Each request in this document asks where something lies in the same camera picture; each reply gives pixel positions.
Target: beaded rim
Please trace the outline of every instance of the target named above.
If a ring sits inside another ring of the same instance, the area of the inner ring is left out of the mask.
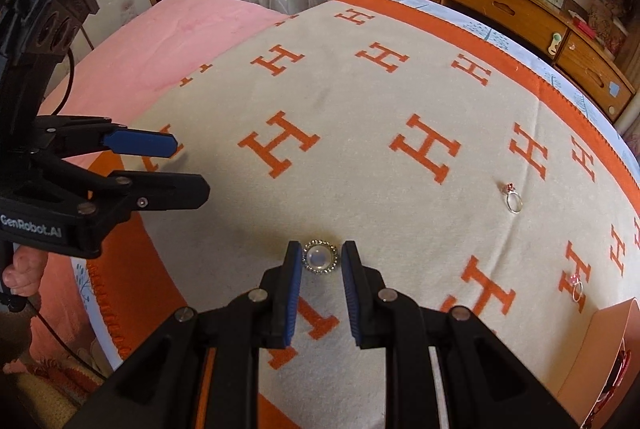
[[[313,247],[317,247],[319,245],[322,246],[322,247],[327,247],[331,251],[331,254],[333,256],[333,260],[331,262],[331,265],[329,265],[327,268],[325,268],[323,270],[318,270],[317,268],[312,267],[308,263],[308,261],[306,260],[306,254],[309,252],[309,250],[312,249]],[[309,272],[313,272],[314,274],[328,274],[328,273],[334,271],[335,268],[338,266],[338,251],[328,241],[322,241],[321,239],[312,239],[311,241],[309,241],[305,245],[305,248],[302,251],[302,264],[305,266],[305,268]]]

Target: metal screw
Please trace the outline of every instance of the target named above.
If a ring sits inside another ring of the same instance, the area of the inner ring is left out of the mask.
[[[378,292],[378,297],[385,301],[385,303],[390,303],[398,299],[398,292],[393,288],[382,288],[382,290]]]
[[[98,207],[92,202],[84,202],[78,205],[78,212],[83,216],[92,215],[96,210],[98,210]]]
[[[464,306],[454,306],[451,311],[451,316],[457,321],[468,321],[471,318],[471,312]]]
[[[267,290],[263,290],[262,288],[254,288],[249,292],[249,300],[252,303],[261,303],[267,297],[269,297],[269,293]]]
[[[185,306],[184,308],[180,308],[179,310],[176,310],[174,317],[175,317],[175,320],[178,321],[179,323],[185,323],[193,319],[194,315],[195,315],[195,312],[193,311],[193,309]]]

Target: black cable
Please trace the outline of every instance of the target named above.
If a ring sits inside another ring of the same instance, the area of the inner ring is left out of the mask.
[[[66,83],[65,96],[62,97],[62,102],[58,104],[58,107],[56,108],[56,110],[51,114],[58,114],[60,111],[62,111],[62,108],[65,107],[66,101],[69,100],[69,95],[71,94],[71,86],[73,86],[73,83],[74,83],[74,73],[76,71],[76,62],[74,60],[74,54],[71,51],[71,48],[69,48],[68,52],[66,53],[66,56],[69,57],[69,80],[68,80],[68,83]]]
[[[68,354],[70,354],[74,359],[76,359],[76,361],[79,362],[79,364],[81,364],[82,366],[84,366],[86,369],[88,369],[89,371],[91,371],[96,377],[99,377],[100,379],[103,380],[107,380],[107,378],[100,373],[100,371],[96,371],[91,365],[87,364],[85,361],[83,361],[80,357],[78,357],[73,351],[71,351],[71,348],[69,348],[65,342],[58,336],[58,334],[53,330],[53,328],[50,326],[50,324],[44,319],[44,317],[42,315],[40,315],[40,312],[36,310],[35,306],[33,306],[33,304],[31,304],[31,301],[27,299],[27,304],[31,307],[31,309],[36,312],[36,315],[38,316],[38,319],[40,319],[42,321],[42,323],[45,325],[45,327],[47,328],[47,330],[49,330],[49,332],[51,333],[51,335],[53,335],[53,338],[56,339],[58,341],[58,343],[60,344],[60,346],[62,346],[63,348],[65,348],[65,351],[68,352]]]

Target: human hand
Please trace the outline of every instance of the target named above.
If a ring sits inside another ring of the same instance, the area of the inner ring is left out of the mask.
[[[2,272],[2,281],[14,295],[30,297],[40,288],[49,253],[31,247],[18,247],[14,263]]]

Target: orange blanket border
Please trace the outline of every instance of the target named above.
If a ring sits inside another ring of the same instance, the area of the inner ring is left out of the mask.
[[[636,180],[618,153],[610,146],[602,133],[589,122],[587,117],[567,97],[530,68],[527,68],[500,48],[476,37],[467,30],[402,3],[392,0],[338,1],[391,17],[441,38],[443,41],[467,51],[478,59],[484,60],[500,73],[530,91],[587,143],[593,154],[596,155],[618,183],[620,189],[635,209],[636,214],[640,215],[638,184],[636,184]]]

